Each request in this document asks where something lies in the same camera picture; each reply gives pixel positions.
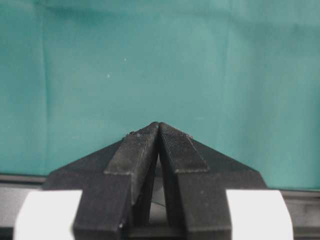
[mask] teal backdrop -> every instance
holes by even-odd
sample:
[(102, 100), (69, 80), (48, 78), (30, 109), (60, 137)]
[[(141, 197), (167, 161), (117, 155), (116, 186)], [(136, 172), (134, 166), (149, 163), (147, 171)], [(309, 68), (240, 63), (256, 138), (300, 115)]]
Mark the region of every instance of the teal backdrop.
[(320, 1), (0, 0), (0, 172), (163, 121), (320, 189)]

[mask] black plastic jaw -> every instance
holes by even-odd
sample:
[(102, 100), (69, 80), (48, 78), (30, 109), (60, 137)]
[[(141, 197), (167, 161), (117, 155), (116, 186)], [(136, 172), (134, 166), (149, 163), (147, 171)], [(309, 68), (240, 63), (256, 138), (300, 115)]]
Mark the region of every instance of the black plastic jaw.
[(189, 240), (230, 240), (226, 189), (265, 189), (259, 172), (165, 123), (159, 139), (168, 223)]
[(76, 240), (120, 239), (125, 225), (148, 223), (158, 127), (153, 122), (48, 176), (44, 190), (82, 190), (73, 224)]

